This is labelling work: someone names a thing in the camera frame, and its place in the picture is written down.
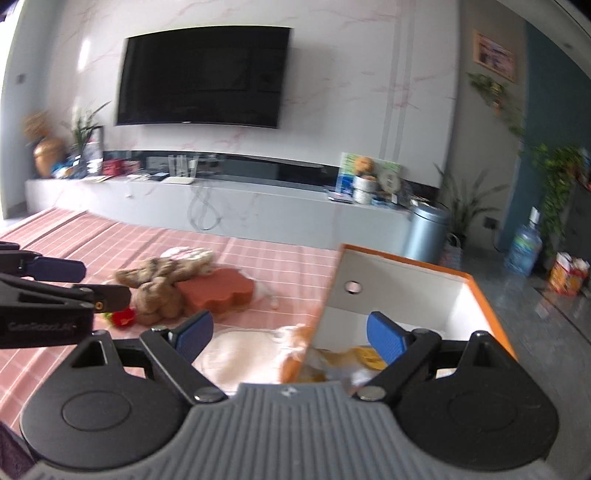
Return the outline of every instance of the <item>wall socket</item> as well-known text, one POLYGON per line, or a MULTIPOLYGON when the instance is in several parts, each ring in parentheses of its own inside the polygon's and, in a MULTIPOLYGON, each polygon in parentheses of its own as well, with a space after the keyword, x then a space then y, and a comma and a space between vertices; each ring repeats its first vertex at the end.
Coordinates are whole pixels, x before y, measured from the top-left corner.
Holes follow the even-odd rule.
POLYGON ((489 230, 496 230, 499 226, 499 220, 496 218, 491 217, 484 217, 484 222, 482 222, 484 228, 488 228, 489 230))

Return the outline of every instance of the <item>blue gripper pad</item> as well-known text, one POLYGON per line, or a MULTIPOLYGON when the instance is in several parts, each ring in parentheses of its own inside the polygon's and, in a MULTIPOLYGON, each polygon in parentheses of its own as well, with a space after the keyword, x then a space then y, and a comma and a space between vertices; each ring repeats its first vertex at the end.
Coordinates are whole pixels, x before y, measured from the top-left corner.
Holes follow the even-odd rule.
POLYGON ((186 322, 172 330, 170 342, 174 349, 190 364, 197 358, 213 337, 213 317, 207 310, 192 315, 186 322))
POLYGON ((367 335, 369 344, 388 365, 408 348, 408 332, 381 312, 369 314, 367 335))
POLYGON ((37 257, 27 264, 27 277, 37 281, 78 283, 86 276, 84 263, 67 258, 37 257))

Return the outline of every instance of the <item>water bottle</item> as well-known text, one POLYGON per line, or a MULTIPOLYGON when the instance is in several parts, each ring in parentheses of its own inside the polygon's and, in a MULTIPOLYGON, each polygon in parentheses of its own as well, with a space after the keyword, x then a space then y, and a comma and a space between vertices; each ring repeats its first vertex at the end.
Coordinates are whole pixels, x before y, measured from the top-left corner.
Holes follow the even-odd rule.
POLYGON ((521 225, 515 233, 515 238, 505 259, 505 267, 513 272, 529 277, 542 250, 542 239, 538 231, 540 213, 536 208, 531 209, 530 222, 521 225))

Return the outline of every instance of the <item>screw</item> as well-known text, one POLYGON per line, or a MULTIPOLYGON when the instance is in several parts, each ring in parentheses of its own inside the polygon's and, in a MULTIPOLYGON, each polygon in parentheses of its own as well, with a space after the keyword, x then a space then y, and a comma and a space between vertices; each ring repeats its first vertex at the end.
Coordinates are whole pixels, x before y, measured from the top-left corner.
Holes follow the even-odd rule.
POLYGON ((297 395, 298 391, 294 387, 289 385, 287 388, 284 388, 283 390, 281 390, 280 394, 283 395, 284 397, 291 398, 292 395, 297 395))
POLYGON ((195 400, 201 403, 215 403, 224 398, 225 394, 218 387, 202 387, 195 392, 195 400))
POLYGON ((370 385, 361 387, 357 391, 357 396, 363 401, 380 401, 386 396, 386 391, 382 387, 370 385))

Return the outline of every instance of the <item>hanging plant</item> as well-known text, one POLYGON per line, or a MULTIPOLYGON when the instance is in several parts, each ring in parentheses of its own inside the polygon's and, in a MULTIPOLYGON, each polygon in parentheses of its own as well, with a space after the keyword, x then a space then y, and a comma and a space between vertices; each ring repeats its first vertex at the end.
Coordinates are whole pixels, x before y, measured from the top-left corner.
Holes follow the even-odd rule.
POLYGON ((470 85, 480 94, 488 106, 494 108, 495 115, 516 137, 523 137, 525 130, 521 126, 521 112, 511 105, 508 84, 498 83, 492 77, 482 73, 468 73, 470 85))
POLYGON ((544 144, 534 147, 534 164, 544 172, 544 200, 540 235, 547 258, 555 256, 553 239, 559 244, 564 238, 562 213, 574 187, 583 156, 577 147, 561 147, 550 151, 544 144))

